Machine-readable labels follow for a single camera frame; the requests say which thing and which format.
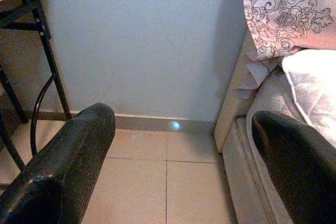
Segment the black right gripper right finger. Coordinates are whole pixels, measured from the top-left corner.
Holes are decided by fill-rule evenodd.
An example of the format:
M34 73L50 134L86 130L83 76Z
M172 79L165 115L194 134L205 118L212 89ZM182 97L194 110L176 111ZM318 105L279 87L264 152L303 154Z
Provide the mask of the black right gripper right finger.
M254 143L294 223L335 223L335 148L313 127L258 111Z

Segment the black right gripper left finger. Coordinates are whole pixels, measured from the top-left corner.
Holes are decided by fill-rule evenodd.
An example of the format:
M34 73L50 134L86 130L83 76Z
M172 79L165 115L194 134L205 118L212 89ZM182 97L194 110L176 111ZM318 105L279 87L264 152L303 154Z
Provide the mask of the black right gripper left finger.
M1 223L81 223L115 120L96 103L65 123L1 194Z

